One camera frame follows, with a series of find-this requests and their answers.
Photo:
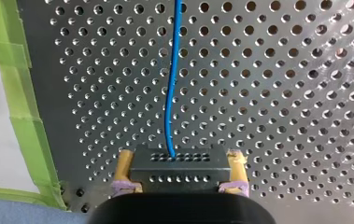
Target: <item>blue wire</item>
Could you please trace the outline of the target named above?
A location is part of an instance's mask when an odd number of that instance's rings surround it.
[[[167,144],[168,153],[171,157],[176,156],[173,145],[173,134],[171,130],[171,113],[173,109],[174,89],[177,81],[177,60],[179,52],[179,29],[181,23],[182,1],[175,0],[174,8],[174,33],[173,33],[173,52],[171,56],[171,72],[168,79],[168,91],[165,99],[165,142]]]

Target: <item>green tape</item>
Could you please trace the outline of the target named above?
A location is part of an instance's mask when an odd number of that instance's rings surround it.
[[[36,204],[46,205],[50,207],[58,206],[58,204],[54,203],[54,200],[42,194],[16,190],[16,189],[0,189],[0,199],[23,202],[23,203],[36,203]]]
[[[0,199],[65,209],[29,67],[31,61],[16,0],[0,0],[0,71],[10,120],[28,172],[40,191],[34,194],[0,189]]]

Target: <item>black object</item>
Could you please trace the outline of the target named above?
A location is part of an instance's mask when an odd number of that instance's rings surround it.
[[[258,203],[224,193],[127,194],[98,206],[89,220],[89,224],[115,223],[276,224]]]
[[[136,148],[129,177],[146,193],[217,192],[219,183],[230,179],[230,165],[222,146],[180,148],[170,158],[161,148]]]

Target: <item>gray floor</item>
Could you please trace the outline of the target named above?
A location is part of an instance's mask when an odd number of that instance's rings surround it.
[[[83,224],[87,216],[63,212],[36,204],[15,203],[0,200],[0,223],[2,224]]]

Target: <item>perforated metal sheet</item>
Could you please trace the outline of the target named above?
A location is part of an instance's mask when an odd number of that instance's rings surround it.
[[[110,194],[119,149],[164,148],[174,2],[19,4],[64,198],[86,211]],[[354,222],[354,1],[183,10],[175,146],[243,150],[252,198],[279,223]]]

